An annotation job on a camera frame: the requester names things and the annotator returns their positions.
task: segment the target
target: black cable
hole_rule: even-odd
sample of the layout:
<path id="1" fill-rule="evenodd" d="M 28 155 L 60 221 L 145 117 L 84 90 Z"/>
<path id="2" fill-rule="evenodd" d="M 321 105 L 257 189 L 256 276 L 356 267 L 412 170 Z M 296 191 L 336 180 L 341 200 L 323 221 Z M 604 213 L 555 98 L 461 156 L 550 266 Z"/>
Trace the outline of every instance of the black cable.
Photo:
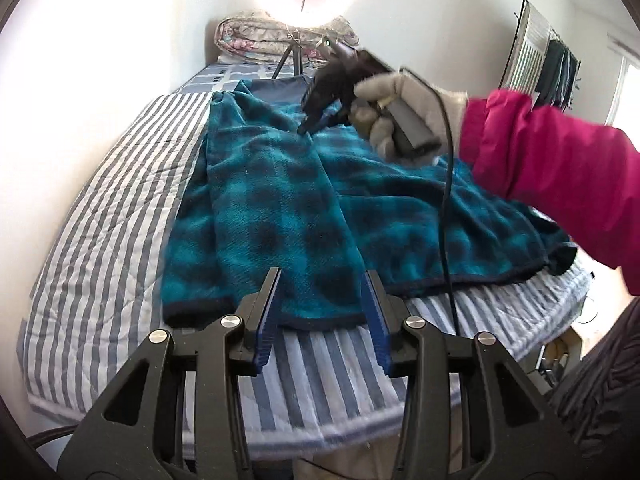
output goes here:
<path id="1" fill-rule="evenodd" d="M 71 426 L 62 426 L 61 428 L 54 428 L 53 430 L 43 431 L 41 433 L 37 433 L 28 437 L 27 442 L 31 445 L 31 447 L 33 447 L 33 449 L 38 449 L 40 446 L 44 446 L 52 440 L 57 440 L 59 438 L 72 434 L 77 427 L 77 424 L 73 424 Z"/>
<path id="2" fill-rule="evenodd" d="M 329 473 L 330 475 L 337 476 L 338 478 L 343 478 L 344 480 L 362 480 L 361 478 L 353 478 L 351 476 L 341 475 L 340 473 L 331 471 L 330 469 L 327 469 L 324 466 L 316 464 L 315 462 L 311 462 L 311 460 L 307 460 L 306 458 L 299 458 L 298 460 L 300 460 L 300 462 L 305 462 L 309 465 L 312 465 L 313 467 L 317 467 L 318 469 L 324 471 L 325 473 Z"/>
<path id="3" fill-rule="evenodd" d="M 449 261 L 447 260 L 447 211 L 449 209 L 449 197 L 451 196 L 451 187 L 453 185 L 453 134 L 451 133 L 451 123 L 447 115 L 442 96 L 434 90 L 424 79 L 414 73 L 407 67 L 402 67 L 400 72 L 407 72 L 415 77 L 420 83 L 427 87 L 436 97 L 436 101 L 440 106 L 440 112 L 444 118 L 445 131 L 447 133 L 447 176 L 444 184 L 444 192 L 442 194 L 442 204 L 438 213 L 438 245 L 440 250 L 440 263 L 442 264 L 442 275 L 444 277 L 447 295 L 449 296 L 449 306 L 451 308 L 451 319 L 453 321 L 453 330 L 456 335 L 460 335 L 460 321 L 458 320 L 458 310 L 456 309 L 456 300 L 453 297 L 453 286 L 451 284 L 451 275 L 449 273 Z"/>

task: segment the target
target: work glove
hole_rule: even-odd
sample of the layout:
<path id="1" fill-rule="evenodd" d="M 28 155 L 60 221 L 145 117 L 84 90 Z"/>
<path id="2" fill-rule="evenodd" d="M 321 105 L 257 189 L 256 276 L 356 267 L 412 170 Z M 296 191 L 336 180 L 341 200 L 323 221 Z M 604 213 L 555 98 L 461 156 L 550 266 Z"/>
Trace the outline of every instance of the work glove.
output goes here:
<path id="1" fill-rule="evenodd" d="M 454 156 L 458 156 L 460 129 L 468 104 L 468 95 L 465 92 L 449 92 L 435 86 L 431 88 L 440 95 L 444 103 L 451 126 Z M 437 156 L 447 153 L 446 123 L 438 99 L 433 91 L 416 78 L 407 73 L 398 72 L 375 75 L 358 83 L 354 93 L 357 99 L 351 107 L 349 116 L 351 124 L 360 136 L 370 142 L 383 160 L 414 167 L 426 166 L 433 164 Z M 381 117 L 377 110 L 365 104 L 365 102 L 379 103 L 384 106 L 384 103 L 397 97 L 404 100 L 440 139 L 442 145 L 438 150 L 412 160 L 399 157 L 393 142 L 393 121 Z"/>

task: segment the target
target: striped mattress cover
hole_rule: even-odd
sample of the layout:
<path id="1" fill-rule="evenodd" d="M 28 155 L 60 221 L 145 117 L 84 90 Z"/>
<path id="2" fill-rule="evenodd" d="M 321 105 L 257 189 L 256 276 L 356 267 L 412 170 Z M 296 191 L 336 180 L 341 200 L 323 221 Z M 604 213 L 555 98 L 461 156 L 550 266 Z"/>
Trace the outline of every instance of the striped mattress cover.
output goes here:
<path id="1" fill-rule="evenodd" d="M 162 326 L 162 251 L 193 171 L 210 98 L 210 92 L 171 94 L 147 105 L 68 213 L 34 284 L 18 344 L 30 403 L 49 418 L 81 419 L 138 344 Z M 576 261 L 562 276 L 542 271 L 521 284 L 461 290 L 462 329 L 465 335 L 494 332 L 520 359 L 564 332 L 590 283 Z M 452 332 L 444 297 L 407 303 Z M 396 432 L 406 392 L 404 380 L 390 380 L 376 364 L 366 326 L 281 330 L 263 373 L 240 378 L 239 386 L 255 459 L 291 458 Z"/>

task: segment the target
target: window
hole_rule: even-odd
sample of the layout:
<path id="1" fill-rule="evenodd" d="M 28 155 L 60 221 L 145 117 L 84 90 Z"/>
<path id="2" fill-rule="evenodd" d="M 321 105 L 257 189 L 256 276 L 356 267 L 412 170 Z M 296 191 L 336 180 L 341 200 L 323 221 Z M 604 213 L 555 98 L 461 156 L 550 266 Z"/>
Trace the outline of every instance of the window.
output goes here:
<path id="1" fill-rule="evenodd" d="M 640 151 L 640 68 L 625 58 L 609 124 L 623 130 Z"/>

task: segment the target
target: pink jacket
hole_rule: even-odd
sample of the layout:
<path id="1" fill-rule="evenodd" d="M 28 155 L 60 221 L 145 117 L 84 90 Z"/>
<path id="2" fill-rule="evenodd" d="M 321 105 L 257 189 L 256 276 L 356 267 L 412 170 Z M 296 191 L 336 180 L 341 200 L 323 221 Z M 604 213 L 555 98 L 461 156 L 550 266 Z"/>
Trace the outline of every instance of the pink jacket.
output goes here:
<path id="1" fill-rule="evenodd" d="M 480 186 L 539 209 L 595 260 L 622 266 L 640 295 L 640 153 L 622 131 L 499 90 L 469 102 L 460 158 Z"/>

